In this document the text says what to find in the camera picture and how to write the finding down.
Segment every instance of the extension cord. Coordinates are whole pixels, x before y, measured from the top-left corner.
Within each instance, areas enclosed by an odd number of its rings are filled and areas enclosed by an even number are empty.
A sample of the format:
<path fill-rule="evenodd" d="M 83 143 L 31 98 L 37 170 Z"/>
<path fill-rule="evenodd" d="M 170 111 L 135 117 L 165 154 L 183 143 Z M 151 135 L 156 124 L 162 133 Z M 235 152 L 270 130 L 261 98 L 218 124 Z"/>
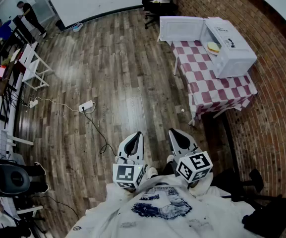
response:
<path fill-rule="evenodd" d="M 86 103 L 83 103 L 79 106 L 79 111 L 80 112 L 85 112 L 87 109 L 90 109 L 93 107 L 93 102 L 92 101 L 88 101 Z"/>
<path fill-rule="evenodd" d="M 38 104 L 38 100 L 30 101 L 30 108 L 32 109 L 34 106 Z"/>

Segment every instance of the glass wall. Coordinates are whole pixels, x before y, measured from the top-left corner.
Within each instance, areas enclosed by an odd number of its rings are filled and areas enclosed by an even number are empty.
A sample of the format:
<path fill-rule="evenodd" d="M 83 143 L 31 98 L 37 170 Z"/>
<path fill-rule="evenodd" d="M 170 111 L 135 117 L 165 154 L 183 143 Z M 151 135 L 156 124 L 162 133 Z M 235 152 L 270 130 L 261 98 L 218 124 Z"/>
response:
<path fill-rule="evenodd" d="M 19 1 L 28 2 L 31 4 L 37 19 L 40 23 L 53 16 L 53 11 L 50 9 L 47 0 L 4 0 L 0 4 L 0 19 L 3 22 L 12 20 L 15 16 L 23 14 L 23 11 L 17 8 Z M 33 26 L 23 18 L 23 23 L 26 25 L 28 30 L 32 30 Z M 11 22 L 10 27 L 15 28 L 15 24 Z"/>

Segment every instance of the black shirt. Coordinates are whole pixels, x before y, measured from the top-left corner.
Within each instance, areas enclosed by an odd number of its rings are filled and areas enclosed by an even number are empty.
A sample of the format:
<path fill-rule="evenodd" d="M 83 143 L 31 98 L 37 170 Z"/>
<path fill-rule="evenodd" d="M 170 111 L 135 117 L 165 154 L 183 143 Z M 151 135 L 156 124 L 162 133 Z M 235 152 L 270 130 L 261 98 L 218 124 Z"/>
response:
<path fill-rule="evenodd" d="M 29 3 L 24 3 L 24 6 L 23 6 L 23 11 L 24 11 L 24 13 L 25 13 L 28 9 L 30 9 L 30 12 L 25 15 L 25 18 L 26 18 L 26 19 L 27 19 L 27 18 L 28 18 L 28 19 L 36 19 L 37 17 L 36 17 L 36 14 L 35 14 L 35 12 L 34 12 L 32 6 L 31 6 Z"/>

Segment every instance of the red and white checkered tablecloth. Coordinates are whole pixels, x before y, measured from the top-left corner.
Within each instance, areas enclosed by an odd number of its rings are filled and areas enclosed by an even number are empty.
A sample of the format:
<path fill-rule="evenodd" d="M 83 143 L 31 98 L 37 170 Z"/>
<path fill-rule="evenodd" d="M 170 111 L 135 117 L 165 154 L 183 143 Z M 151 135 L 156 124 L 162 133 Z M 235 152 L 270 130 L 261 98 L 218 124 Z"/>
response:
<path fill-rule="evenodd" d="M 173 41 L 171 48 L 187 81 L 193 119 L 227 108 L 241 110 L 257 94 L 248 74 L 216 78 L 210 57 L 199 41 Z"/>

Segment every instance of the white microwave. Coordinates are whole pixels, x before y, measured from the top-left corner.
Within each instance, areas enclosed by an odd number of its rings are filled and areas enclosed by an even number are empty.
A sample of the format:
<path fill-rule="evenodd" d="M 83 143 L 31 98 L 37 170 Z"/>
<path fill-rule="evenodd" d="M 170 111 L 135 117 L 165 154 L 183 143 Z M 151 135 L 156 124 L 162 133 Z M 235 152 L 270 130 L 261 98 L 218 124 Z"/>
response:
<path fill-rule="evenodd" d="M 257 57 L 237 29 L 220 18 L 164 16 L 160 18 L 161 41 L 200 41 L 207 51 L 217 78 L 243 76 Z M 207 43 L 221 45 L 218 55 L 208 51 Z"/>

